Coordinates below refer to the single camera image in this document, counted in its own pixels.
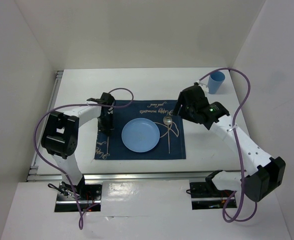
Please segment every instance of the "wall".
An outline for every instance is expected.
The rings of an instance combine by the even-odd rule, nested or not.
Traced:
[[[277,196],[294,240],[294,0],[267,0],[234,67],[251,79],[244,108],[250,135],[287,162]],[[239,98],[246,85],[234,74]]]
[[[57,70],[220,67],[265,0],[16,0]]]
[[[54,72],[12,0],[0,0],[0,236],[34,153],[33,127],[49,101]]]

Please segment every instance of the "placemat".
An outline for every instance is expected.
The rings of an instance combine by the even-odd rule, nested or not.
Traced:
[[[125,105],[129,101],[117,100],[116,106]],[[96,160],[173,160],[186,159],[185,139],[182,119],[173,116],[172,112],[176,100],[134,100],[126,108],[113,110],[113,125],[111,136],[108,137],[98,132],[96,142]],[[163,117],[170,115],[172,125],[170,127],[170,154],[168,148],[168,128],[163,123]],[[158,144],[148,152],[133,152],[122,142],[121,133],[123,127],[132,119],[146,118],[153,121],[159,128],[160,139]]]

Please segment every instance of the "blue cup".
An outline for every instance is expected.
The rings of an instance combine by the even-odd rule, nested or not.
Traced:
[[[215,94],[225,79],[226,76],[220,71],[210,74],[208,81],[209,94]]]

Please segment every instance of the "plate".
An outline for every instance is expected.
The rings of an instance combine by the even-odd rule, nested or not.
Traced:
[[[130,150],[144,153],[158,144],[160,132],[153,121],[146,118],[136,118],[123,127],[121,138],[123,144]]]

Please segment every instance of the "purple cable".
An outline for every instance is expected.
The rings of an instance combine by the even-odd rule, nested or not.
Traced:
[[[71,179],[70,177],[68,176],[68,174],[61,168],[57,167],[56,165],[52,164],[51,162],[49,162],[47,159],[45,159],[45,157],[40,153],[38,147],[37,147],[37,130],[41,124],[41,122],[44,120],[44,118],[49,115],[51,112],[53,111],[56,111],[58,109],[63,109],[63,108],[68,108],[68,107],[85,107],[85,106],[101,106],[101,107],[112,107],[114,109],[122,109],[122,108],[125,108],[127,106],[129,106],[130,104],[132,104],[133,102],[133,99],[134,99],[134,95],[132,93],[132,91],[130,91],[129,89],[126,89],[126,88],[123,88],[123,87],[119,87],[119,88],[115,88],[113,90],[111,90],[109,93],[113,92],[113,91],[116,91],[116,90],[126,90],[128,92],[130,92],[132,98],[131,98],[131,101],[129,103],[127,103],[126,105],[123,105],[123,106],[111,106],[111,105],[104,105],[104,104],[97,104],[97,103],[93,103],[93,104],[68,104],[68,105],[63,105],[63,106],[58,106],[58,107],[55,107],[53,108],[52,110],[46,112],[41,118],[40,120],[38,121],[36,127],[35,127],[35,130],[33,132],[33,147],[35,148],[35,151],[36,153],[38,154],[38,156],[45,162],[47,163],[48,165],[52,166],[53,168],[59,170],[61,173],[63,173],[66,178],[68,179],[69,183],[70,183],[70,186],[71,186],[71,189],[72,189],[72,192],[75,196],[77,196],[76,194],[76,189],[75,187],[73,186],[72,182],[71,182]],[[80,204],[79,204],[79,201],[78,201],[78,198],[76,197],[75,198],[76,200],[76,205],[77,205],[77,208],[78,208],[78,211],[79,211],[79,214],[80,214],[80,218],[79,218],[79,229],[82,230],[83,229],[83,215],[86,213],[86,211],[88,211],[90,208],[94,207],[97,205],[97,203],[95,204],[92,204],[91,206],[89,206],[88,208],[86,208],[83,212],[81,211],[81,207],[80,207]]]
[[[248,83],[248,91],[247,91],[247,94],[245,96],[245,98],[243,99],[243,101],[240,103],[239,107],[237,108],[233,118],[232,118],[232,126],[234,127],[234,125],[236,124],[236,118],[237,118],[237,115],[239,113],[239,111],[241,110],[242,106],[245,104],[245,102],[247,101],[248,97],[249,97],[249,94],[250,94],[250,91],[251,91],[251,84],[250,84],[250,81],[248,79],[248,77],[241,71],[235,69],[235,68],[231,68],[231,67],[223,67],[223,68],[219,68],[219,69],[216,69],[206,75],[204,75],[202,78],[199,79],[199,81],[203,80],[204,78],[206,78],[207,76],[209,76],[210,74],[212,73],[215,73],[217,71],[221,71],[221,70],[229,70],[229,71],[234,71],[236,73],[239,73],[240,75],[242,75],[245,80],[247,81]],[[227,205],[229,203],[229,201],[231,200],[231,198],[236,194],[236,191],[234,191],[229,197],[228,199],[226,200],[225,204],[223,205],[223,210],[222,210],[222,216],[223,216],[223,219],[227,222],[227,223],[232,223],[233,221],[236,221],[236,222],[245,222],[245,221],[248,221],[250,220],[251,218],[253,218],[253,216],[256,214],[257,212],[257,209],[258,209],[258,204],[255,203],[255,209],[253,211],[253,213],[251,214],[250,217],[246,218],[246,219],[241,219],[241,220],[238,220],[237,217],[239,216],[241,210],[242,210],[242,206],[243,206],[243,202],[244,202],[244,196],[245,196],[245,168],[244,168],[244,164],[243,164],[243,157],[242,157],[242,152],[241,152],[241,147],[240,147],[240,143],[239,143],[239,138],[238,138],[238,134],[237,134],[237,131],[236,131],[236,128],[234,127],[233,128],[233,132],[234,132],[234,135],[235,135],[235,140],[236,140],[236,144],[237,144],[237,149],[238,149],[238,154],[239,154],[239,160],[240,160],[240,169],[241,169],[241,197],[240,197],[240,202],[239,202],[239,207],[238,207],[238,210],[237,212],[235,213],[235,215],[233,217],[230,217],[226,211],[226,208],[227,208]]]

